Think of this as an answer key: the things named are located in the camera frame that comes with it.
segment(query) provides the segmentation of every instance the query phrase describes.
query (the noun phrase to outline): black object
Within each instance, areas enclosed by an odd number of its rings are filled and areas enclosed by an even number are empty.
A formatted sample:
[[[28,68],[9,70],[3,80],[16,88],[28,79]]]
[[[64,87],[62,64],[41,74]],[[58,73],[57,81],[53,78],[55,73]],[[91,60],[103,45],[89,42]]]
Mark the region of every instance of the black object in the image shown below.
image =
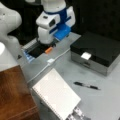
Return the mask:
[[[91,89],[95,89],[95,90],[100,90],[98,87],[96,86],[92,86],[92,85],[87,85],[87,84],[84,84],[84,83],[80,83],[80,82],[74,82],[75,85],[79,85],[79,86],[82,86],[82,87],[87,87],[87,88],[91,88]]]
[[[71,51],[80,56],[88,52],[92,55],[90,60],[109,67],[120,54],[120,42],[86,32],[71,45]]]

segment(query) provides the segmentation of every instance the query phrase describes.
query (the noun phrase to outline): cable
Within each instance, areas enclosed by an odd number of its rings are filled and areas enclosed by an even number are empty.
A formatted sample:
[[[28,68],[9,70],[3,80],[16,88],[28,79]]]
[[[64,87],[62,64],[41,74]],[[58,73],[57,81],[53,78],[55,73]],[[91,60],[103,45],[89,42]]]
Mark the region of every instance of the cable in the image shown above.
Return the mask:
[[[30,83],[31,81],[33,81],[35,78],[37,78],[42,72],[44,72],[49,66],[51,66],[54,62],[56,62],[60,57],[62,57],[64,54],[66,54],[67,52],[69,52],[70,49],[66,50],[64,53],[62,53],[61,55],[57,56],[55,59],[49,59],[47,61],[47,65],[33,78],[31,78],[27,83]]]

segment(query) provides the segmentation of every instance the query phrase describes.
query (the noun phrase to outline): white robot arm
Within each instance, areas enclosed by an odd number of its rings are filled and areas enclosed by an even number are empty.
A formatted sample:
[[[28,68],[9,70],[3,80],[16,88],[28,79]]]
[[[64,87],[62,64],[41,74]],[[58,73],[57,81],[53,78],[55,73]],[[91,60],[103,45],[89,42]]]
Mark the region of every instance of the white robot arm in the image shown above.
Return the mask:
[[[54,38],[61,41],[75,24],[73,7],[66,8],[65,0],[42,0],[44,11],[36,20],[39,41],[50,44]]]
[[[8,33],[18,28],[21,23],[20,14],[7,8],[0,2],[0,42],[5,44],[15,60],[22,66],[26,59],[21,51],[19,41],[16,37],[8,35]]]

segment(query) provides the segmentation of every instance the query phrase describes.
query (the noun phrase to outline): marker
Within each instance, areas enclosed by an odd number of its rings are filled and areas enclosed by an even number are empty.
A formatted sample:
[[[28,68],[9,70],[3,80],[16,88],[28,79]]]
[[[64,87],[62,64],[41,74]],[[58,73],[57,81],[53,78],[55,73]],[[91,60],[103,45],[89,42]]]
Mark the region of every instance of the marker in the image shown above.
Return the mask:
[[[74,82],[75,85],[79,85],[79,86],[82,86],[82,87],[87,87],[87,88],[91,88],[91,89],[95,89],[95,90],[100,90],[98,87],[96,86],[92,86],[92,85],[87,85],[87,84],[84,84],[84,83],[80,83],[80,82]]]

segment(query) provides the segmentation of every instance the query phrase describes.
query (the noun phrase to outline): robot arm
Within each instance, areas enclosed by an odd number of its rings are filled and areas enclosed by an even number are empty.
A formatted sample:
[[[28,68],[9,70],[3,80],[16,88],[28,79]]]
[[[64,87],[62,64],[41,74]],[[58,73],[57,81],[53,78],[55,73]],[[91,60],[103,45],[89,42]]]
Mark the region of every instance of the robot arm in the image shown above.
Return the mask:
[[[75,24],[73,7],[67,9],[65,0],[41,0],[41,4],[44,11],[36,20],[38,40],[42,44],[51,44],[54,38],[61,41]]]

